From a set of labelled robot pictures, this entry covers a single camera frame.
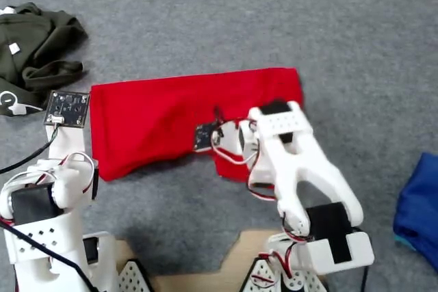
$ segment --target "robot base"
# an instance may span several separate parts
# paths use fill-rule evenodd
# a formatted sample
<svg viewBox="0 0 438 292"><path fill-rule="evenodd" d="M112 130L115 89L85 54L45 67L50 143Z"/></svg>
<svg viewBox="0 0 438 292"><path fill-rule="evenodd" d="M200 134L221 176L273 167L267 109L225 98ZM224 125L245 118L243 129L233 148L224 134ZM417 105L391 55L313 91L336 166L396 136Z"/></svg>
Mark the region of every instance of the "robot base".
<svg viewBox="0 0 438 292"><path fill-rule="evenodd" d="M289 279L275 274L265 259L256 258L240 292L328 292L328 289L310 271L292 271L292 279Z"/></svg>
<svg viewBox="0 0 438 292"><path fill-rule="evenodd" d="M118 276L118 287L120 292L153 292L146 272L140 262L135 259L127 261L125 268Z"/></svg>

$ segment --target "red fabric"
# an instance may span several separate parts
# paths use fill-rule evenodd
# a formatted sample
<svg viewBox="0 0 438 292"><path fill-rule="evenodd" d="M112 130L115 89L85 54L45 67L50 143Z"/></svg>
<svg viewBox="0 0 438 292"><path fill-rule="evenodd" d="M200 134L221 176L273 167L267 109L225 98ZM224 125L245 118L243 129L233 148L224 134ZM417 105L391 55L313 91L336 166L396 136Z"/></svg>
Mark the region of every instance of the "red fabric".
<svg viewBox="0 0 438 292"><path fill-rule="evenodd" d="M106 181L154 161L193 152L195 128L214 121L214 107L225 118L276 98L302 103L294 68L264 68L94 85L90 116L93 157ZM243 179L245 166L216 160L218 173Z"/></svg>

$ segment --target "black circuit board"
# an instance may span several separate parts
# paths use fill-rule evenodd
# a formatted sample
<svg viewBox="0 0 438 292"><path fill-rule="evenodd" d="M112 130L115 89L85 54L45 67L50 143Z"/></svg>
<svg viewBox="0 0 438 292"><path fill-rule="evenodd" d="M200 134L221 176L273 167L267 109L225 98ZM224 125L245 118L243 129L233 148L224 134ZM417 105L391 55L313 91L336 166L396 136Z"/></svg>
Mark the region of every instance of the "black circuit board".
<svg viewBox="0 0 438 292"><path fill-rule="evenodd" d="M194 147L197 152L209 150L211 148L211 134L217 129L218 123L206 123L197 126L194 135Z"/></svg>
<svg viewBox="0 0 438 292"><path fill-rule="evenodd" d="M52 91L44 124L53 126L58 123L63 127L83 128L89 101L90 95L87 93Z"/></svg>

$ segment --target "robotic arm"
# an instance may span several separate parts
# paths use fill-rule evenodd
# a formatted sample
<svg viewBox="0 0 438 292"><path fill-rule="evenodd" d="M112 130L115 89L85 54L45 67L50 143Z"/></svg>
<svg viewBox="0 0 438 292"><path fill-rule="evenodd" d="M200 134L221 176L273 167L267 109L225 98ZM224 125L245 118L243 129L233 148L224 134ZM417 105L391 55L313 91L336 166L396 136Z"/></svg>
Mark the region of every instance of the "robotic arm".
<svg viewBox="0 0 438 292"><path fill-rule="evenodd" d="M374 262L370 239L358 229L361 205L320 148L298 103L254 107L238 129L228 122L221 132L213 133L212 147L219 155L225 149L242 156L240 163L250 170L250 190L274 187L279 215L291 230L271 237L266 251L287 258L282 270L324 275ZM301 181L313 184L331 203L304 209L296 192Z"/></svg>
<svg viewBox="0 0 438 292"><path fill-rule="evenodd" d="M0 191L15 291L152 291L134 260L118 276L114 236L82 235L80 210L94 200L98 183L94 162L84 152L88 97L52 93L44 120L49 158L13 176Z"/></svg>

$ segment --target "gray carpet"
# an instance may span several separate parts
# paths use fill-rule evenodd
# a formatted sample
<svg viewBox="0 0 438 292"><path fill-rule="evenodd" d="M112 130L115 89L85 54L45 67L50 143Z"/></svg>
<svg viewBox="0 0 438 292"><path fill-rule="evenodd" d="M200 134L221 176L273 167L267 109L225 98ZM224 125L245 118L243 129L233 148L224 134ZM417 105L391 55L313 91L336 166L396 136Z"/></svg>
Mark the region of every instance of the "gray carpet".
<svg viewBox="0 0 438 292"><path fill-rule="evenodd" d="M421 152L438 151L438 0L0 0L0 6L26 1L78 15L90 34L71 55L90 72L74 90L297 66L316 137L360 199L363 229L374 239L368 291L437 290L436 272L394 242L391 224ZM42 117L0 118L0 167L41 144ZM300 193L307 205L319 199L307 186ZM102 184L84 218L87 232L127 239L154 274L217 269L241 230L280 227L273 204L195 157ZM3 239L0 259L0 291L11 291ZM360 275L331 275L333 290L358 291Z"/></svg>

